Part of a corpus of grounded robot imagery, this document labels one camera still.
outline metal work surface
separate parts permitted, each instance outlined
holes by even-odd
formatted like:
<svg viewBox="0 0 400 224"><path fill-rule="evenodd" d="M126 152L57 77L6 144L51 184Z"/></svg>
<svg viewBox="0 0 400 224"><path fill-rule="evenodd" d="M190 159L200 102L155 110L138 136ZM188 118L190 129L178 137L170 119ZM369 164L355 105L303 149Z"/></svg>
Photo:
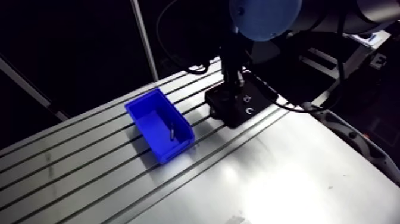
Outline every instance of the metal work surface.
<svg viewBox="0 0 400 224"><path fill-rule="evenodd" d="M1 223L400 223L397 186L311 116L210 118L222 79L215 61L0 150ZM163 166L124 109L156 86L196 135Z"/></svg>

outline small metal part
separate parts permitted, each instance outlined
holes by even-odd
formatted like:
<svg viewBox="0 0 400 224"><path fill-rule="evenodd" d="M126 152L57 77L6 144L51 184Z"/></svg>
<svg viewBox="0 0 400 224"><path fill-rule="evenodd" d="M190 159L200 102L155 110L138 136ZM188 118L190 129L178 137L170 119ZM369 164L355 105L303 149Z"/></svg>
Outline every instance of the small metal part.
<svg viewBox="0 0 400 224"><path fill-rule="evenodd" d="M171 123L171 140L174 140L175 138L175 131L174 131L174 123Z"/></svg>

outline metal frame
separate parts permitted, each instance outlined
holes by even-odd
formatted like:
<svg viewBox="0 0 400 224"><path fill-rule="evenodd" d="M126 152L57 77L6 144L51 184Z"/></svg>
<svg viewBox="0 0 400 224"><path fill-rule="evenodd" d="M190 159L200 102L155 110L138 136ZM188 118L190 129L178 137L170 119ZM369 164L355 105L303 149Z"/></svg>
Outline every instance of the metal frame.
<svg viewBox="0 0 400 224"><path fill-rule="evenodd" d="M22 78L19 73L14 70L9 63L7 63L2 57L0 57L0 70L2 70L10 79L12 79L19 87L33 97L38 103L47 108L52 114L54 114L61 121L65 121L68 117L61 111L56 113L49 109L51 102L39 91L36 90L28 81Z"/></svg>
<svg viewBox="0 0 400 224"><path fill-rule="evenodd" d="M141 12L140 6L139 6L139 1L138 0L130 0L130 3L132 5L133 13L135 14L137 26L140 31L140 36L142 38L143 46L145 48L145 52L146 52L149 66L150 66L151 74L153 76L153 81L157 82L157 81L159 81L159 77L158 77L158 73L157 73L157 68L154 63L154 58L153 58L153 54L151 51L149 39L147 37L145 23L143 22L143 17L142 17L142 12Z"/></svg>

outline blue plastic bin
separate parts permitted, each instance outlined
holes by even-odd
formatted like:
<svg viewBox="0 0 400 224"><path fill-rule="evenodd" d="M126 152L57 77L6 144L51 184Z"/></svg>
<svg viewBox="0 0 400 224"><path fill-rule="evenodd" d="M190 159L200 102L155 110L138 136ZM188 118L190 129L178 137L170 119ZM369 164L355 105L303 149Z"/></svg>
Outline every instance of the blue plastic bin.
<svg viewBox="0 0 400 224"><path fill-rule="evenodd" d="M160 164L170 161L195 141L191 125L159 89L126 104L125 108Z"/></svg>

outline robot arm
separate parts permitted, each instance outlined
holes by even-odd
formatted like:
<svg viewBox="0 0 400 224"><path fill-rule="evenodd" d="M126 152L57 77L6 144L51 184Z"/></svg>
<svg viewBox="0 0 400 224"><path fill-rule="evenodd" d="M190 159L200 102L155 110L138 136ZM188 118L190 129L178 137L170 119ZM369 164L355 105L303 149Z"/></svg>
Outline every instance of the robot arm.
<svg viewBox="0 0 400 224"><path fill-rule="evenodd" d="M267 41L287 30L336 32L345 13L344 32L385 28L400 18L399 0L230 0L233 24L253 41Z"/></svg>

